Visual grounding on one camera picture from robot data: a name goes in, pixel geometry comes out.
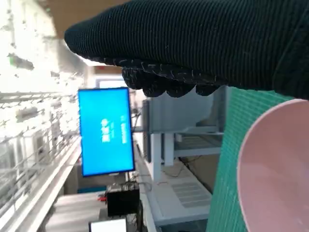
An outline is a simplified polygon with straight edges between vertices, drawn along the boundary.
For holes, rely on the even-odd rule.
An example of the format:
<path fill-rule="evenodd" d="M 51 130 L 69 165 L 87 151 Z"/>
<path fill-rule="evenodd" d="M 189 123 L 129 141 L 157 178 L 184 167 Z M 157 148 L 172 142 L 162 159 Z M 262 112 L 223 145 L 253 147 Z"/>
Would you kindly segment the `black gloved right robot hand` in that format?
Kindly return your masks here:
<path fill-rule="evenodd" d="M 306 0 L 132 0 L 71 26 L 64 40 L 121 67 L 147 97 L 222 86 L 309 97 Z"/>

